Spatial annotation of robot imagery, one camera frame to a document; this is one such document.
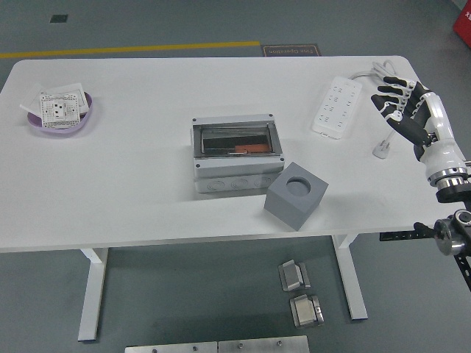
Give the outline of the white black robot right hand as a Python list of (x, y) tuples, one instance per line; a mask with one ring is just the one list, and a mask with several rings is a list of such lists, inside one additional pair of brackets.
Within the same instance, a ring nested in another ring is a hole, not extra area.
[(414, 145), (426, 177), (444, 170), (465, 174), (453, 131), (440, 97), (419, 81), (385, 76), (371, 100), (388, 125)]

